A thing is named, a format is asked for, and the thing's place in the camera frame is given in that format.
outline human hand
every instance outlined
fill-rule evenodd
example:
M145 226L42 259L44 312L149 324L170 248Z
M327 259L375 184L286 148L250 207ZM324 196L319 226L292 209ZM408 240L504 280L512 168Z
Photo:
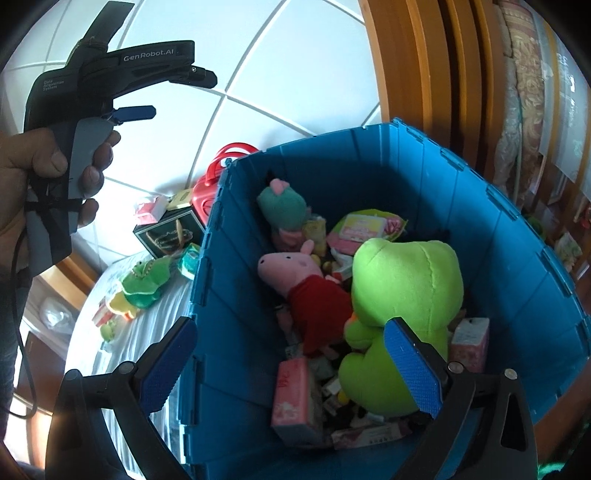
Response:
M103 170L113 160L114 147L121 136L113 131L105 143L96 149L92 165L85 168L80 187L85 200L78 215L79 226L90 224L99 204L90 197L102 188ZM60 152L56 139L48 128L39 128L23 134L8 136L0 131L0 275L10 272L12 255L17 239L25 226L24 205L27 197L28 172L54 179L67 170L67 160ZM27 238L21 246L17 270L28 265Z

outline pink pig plush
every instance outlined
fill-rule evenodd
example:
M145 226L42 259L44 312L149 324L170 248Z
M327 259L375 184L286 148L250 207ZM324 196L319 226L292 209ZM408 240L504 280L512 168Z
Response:
M317 356L327 347L343 339L343 327L351 317L351 295L333 277L322 276L310 254L314 242L307 240L300 252L279 252L263 255L258 263L260 278L290 306L291 318L283 310L278 314L281 328L287 332L291 324L303 338L304 355Z

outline white tiled floor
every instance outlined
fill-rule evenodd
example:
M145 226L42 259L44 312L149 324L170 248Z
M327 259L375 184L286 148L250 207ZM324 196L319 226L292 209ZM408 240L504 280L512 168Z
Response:
M106 0L60 0L0 77L0 125L22 130L44 69L61 67ZM230 142L258 148L379 121L369 43L357 0L134 0L110 50L194 40L195 64L216 72L215 92L163 83L115 101L154 105L151 121L119 127L123 140L97 196L95 224L74 247L101 270L143 249L133 207L149 192L191 186Z

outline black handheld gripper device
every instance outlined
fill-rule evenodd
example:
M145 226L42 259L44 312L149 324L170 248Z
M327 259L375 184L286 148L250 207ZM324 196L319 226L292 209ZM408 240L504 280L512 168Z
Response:
M29 175L25 214L32 275L42 273L72 253L83 192L80 176L114 125L152 119L153 106L113 109L113 100L149 85L169 81L213 88L217 77L193 65L191 40L153 43L107 52L134 4L108 2L62 69L37 77L27 99L24 131L48 127L68 159L57 179Z

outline clear plastic bag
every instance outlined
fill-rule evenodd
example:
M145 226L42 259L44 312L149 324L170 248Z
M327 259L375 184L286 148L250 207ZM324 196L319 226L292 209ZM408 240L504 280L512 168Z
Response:
M48 297L41 302L39 312L41 321L52 332L72 335L76 321L72 312L62 302Z

